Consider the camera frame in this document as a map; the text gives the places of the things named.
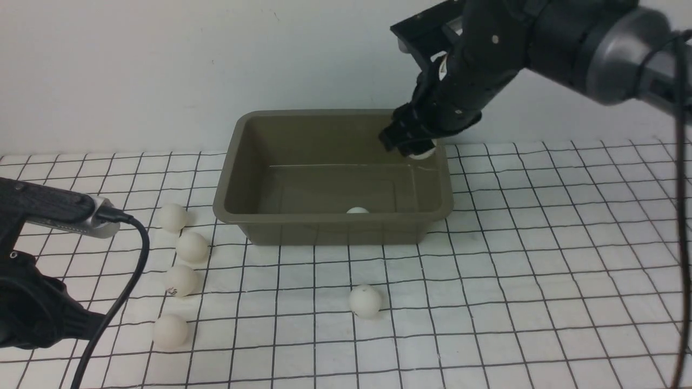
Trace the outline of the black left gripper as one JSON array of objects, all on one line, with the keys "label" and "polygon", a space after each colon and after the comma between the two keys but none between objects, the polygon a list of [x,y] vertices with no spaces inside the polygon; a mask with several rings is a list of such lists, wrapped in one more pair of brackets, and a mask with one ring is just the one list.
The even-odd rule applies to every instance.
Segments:
[{"label": "black left gripper", "polygon": [[71,298],[61,280],[41,274],[31,254],[10,251],[2,257],[2,348],[49,348],[64,339],[90,340],[104,318]]}]

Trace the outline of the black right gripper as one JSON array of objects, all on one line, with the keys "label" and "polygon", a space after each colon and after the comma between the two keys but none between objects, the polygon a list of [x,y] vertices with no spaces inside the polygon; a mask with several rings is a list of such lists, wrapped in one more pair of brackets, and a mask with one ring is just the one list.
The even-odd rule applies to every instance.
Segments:
[{"label": "black right gripper", "polygon": [[536,15],[527,1],[466,1],[462,31],[420,71],[412,98],[391,114],[379,140],[402,157],[430,149],[482,118],[482,109],[524,69]]}]

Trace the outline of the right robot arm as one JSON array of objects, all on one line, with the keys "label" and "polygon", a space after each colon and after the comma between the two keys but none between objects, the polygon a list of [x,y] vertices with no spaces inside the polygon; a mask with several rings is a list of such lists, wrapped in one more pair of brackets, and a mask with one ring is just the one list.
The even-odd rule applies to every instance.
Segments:
[{"label": "right robot arm", "polygon": [[638,1],[445,1],[391,32],[421,70],[379,133],[404,157],[477,124],[524,69],[605,106],[640,99],[690,124],[690,31]]}]

